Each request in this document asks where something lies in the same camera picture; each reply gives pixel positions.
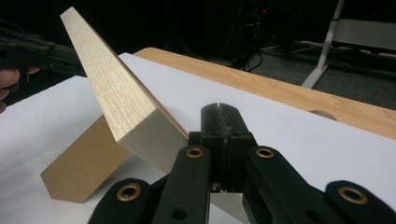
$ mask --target black bracket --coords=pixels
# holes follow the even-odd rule
[[[117,183],[89,223],[207,223],[210,193],[221,190],[243,194],[250,223],[396,223],[395,212],[357,184],[310,186],[280,152],[257,146],[236,108],[207,105],[201,121],[169,175],[151,186]]]

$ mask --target black device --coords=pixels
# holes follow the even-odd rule
[[[396,223],[395,212],[357,184],[310,186],[280,152],[257,146],[239,111],[225,104],[202,109],[201,131],[189,133],[169,175],[152,185],[116,183],[89,223],[207,223],[210,193],[222,190],[243,193],[250,223]]]
[[[20,82],[28,82],[29,67],[85,77],[73,48],[45,40],[17,24],[0,20],[0,67],[18,68]],[[3,88],[17,91],[18,83]]]

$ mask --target hand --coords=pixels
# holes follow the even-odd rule
[[[38,71],[38,68],[29,68],[29,74]],[[16,83],[20,79],[20,72],[16,68],[0,68],[0,88],[4,88]],[[9,91],[0,90],[0,114],[6,110],[6,105],[1,102]]]

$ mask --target angled wooden plank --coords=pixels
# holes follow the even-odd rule
[[[116,142],[169,173],[177,152],[187,145],[187,133],[72,7],[61,18]],[[248,222],[240,204],[235,210],[240,195],[214,198],[212,203],[220,209]]]

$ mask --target dark background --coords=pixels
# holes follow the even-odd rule
[[[285,51],[294,40],[323,42],[336,4],[337,0],[4,0],[0,19],[72,46],[60,15],[74,7],[118,54],[155,47],[204,60],[217,57],[237,67],[269,37]],[[394,0],[346,0],[343,18],[396,21],[396,13],[388,13],[393,4]],[[257,21],[260,26],[253,30]],[[69,77],[40,71],[5,102],[12,105]]]

